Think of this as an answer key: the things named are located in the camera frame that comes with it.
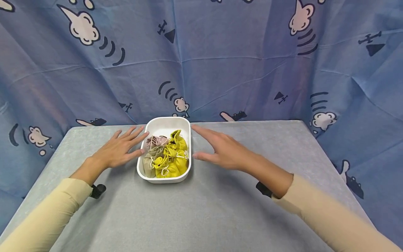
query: black triangle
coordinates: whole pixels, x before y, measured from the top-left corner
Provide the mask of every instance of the black triangle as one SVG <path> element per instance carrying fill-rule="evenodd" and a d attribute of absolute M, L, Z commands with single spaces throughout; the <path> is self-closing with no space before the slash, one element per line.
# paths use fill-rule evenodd
<path fill-rule="evenodd" d="M 173 44 L 175 40 L 175 33 L 176 31 L 173 29 L 172 31 L 165 33 L 164 36 Z"/>
<path fill-rule="evenodd" d="M 280 99 L 281 97 L 283 97 L 284 95 L 281 92 L 278 92 L 276 97 L 274 98 L 275 100 Z"/>
<path fill-rule="evenodd" d="M 379 50 L 384 47 L 385 44 L 367 45 L 368 54 L 370 57 L 374 56 Z"/>

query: forearm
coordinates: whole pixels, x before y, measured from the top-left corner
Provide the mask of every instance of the forearm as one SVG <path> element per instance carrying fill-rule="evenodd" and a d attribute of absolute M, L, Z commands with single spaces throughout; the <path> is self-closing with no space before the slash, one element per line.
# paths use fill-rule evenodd
<path fill-rule="evenodd" d="M 278 205 L 298 215 L 334 251 L 401 251 L 374 227 L 303 178 L 262 157 L 254 160 L 245 171 L 273 192 L 272 198 Z"/>
<path fill-rule="evenodd" d="M 293 182 L 293 175 L 261 155 L 253 155 L 243 171 L 257 178 L 276 197 L 283 197 Z"/>
<path fill-rule="evenodd" d="M 273 200 L 297 214 L 336 252 L 401 251 L 369 223 L 297 175 L 288 192 Z"/>
<path fill-rule="evenodd" d="M 0 245 L 0 252 L 49 251 L 92 193 L 84 181 L 64 179 Z"/>
<path fill-rule="evenodd" d="M 101 175 L 101 173 L 108 167 L 99 159 L 89 157 L 80 168 L 75 171 L 70 178 L 79 179 L 92 186 L 95 180 Z"/>

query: right hand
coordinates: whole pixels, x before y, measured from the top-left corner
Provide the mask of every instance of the right hand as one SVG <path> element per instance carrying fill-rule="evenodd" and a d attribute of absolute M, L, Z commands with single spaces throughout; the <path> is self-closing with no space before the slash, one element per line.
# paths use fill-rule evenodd
<path fill-rule="evenodd" d="M 197 125 L 192 125 L 192 129 L 214 148 L 214 154 L 197 152 L 193 155 L 195 159 L 211 162 L 228 170 L 244 171 L 247 165 L 258 156 L 224 133 Z"/>

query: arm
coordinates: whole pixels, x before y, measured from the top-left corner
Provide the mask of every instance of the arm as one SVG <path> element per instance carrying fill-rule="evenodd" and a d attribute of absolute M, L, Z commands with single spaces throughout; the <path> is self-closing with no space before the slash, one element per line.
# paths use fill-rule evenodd
<path fill-rule="evenodd" d="M 275 203 L 298 215 L 334 251 L 401 251 L 374 227 L 302 177 L 293 176 L 268 160 L 255 160 L 246 172 L 273 192 Z"/>
<path fill-rule="evenodd" d="M 214 154 L 195 153 L 194 158 L 252 175 L 273 192 L 272 198 L 279 206 L 297 214 L 333 250 L 401 251 L 375 228 L 300 176 L 251 152 L 230 136 L 196 125 L 192 129 L 215 151 Z"/>
<path fill-rule="evenodd" d="M 7 237 L 0 245 L 0 252 L 44 252 L 49 251 L 73 214 L 91 195 L 91 185 L 108 167 L 117 167 L 144 153 L 143 150 L 128 151 L 147 137 L 137 137 L 130 128 L 119 137 L 121 131 L 101 147 L 92 157 L 64 179 Z"/>

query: left hand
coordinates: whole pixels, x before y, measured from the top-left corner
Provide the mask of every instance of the left hand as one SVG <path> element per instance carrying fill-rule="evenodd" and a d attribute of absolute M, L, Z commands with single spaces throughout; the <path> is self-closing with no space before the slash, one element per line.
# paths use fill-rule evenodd
<path fill-rule="evenodd" d="M 105 168 L 108 168 L 124 165 L 133 158 L 141 156 L 144 154 L 144 150 L 142 149 L 132 153 L 128 152 L 133 146 L 143 141 L 149 133 L 145 132 L 138 137 L 144 127 L 140 127 L 133 133 L 135 129 L 136 126 L 133 126 L 121 136 L 119 135 L 122 133 L 122 130 L 118 130 L 91 158 L 100 162 Z"/>

